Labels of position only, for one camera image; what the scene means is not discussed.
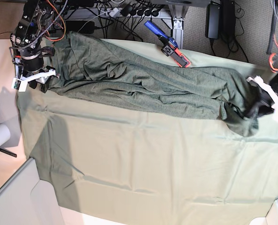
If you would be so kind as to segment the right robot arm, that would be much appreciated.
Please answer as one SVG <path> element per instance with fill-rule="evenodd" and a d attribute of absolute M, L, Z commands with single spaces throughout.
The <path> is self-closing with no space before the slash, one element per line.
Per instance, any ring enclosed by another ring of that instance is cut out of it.
<path fill-rule="evenodd" d="M 51 58 L 55 49 L 41 46 L 43 38 L 57 42 L 62 38 L 52 38 L 51 32 L 59 27 L 66 30 L 62 13 L 68 1 L 59 3 L 55 0 L 29 0 L 23 8 L 23 16 L 15 31 L 10 35 L 9 48 L 12 63 L 15 66 L 15 77 L 12 88 L 25 92 L 27 87 L 35 89 L 40 85 L 41 92 L 49 88 L 51 77 L 57 77 L 55 68 L 45 65 L 44 59 Z"/>

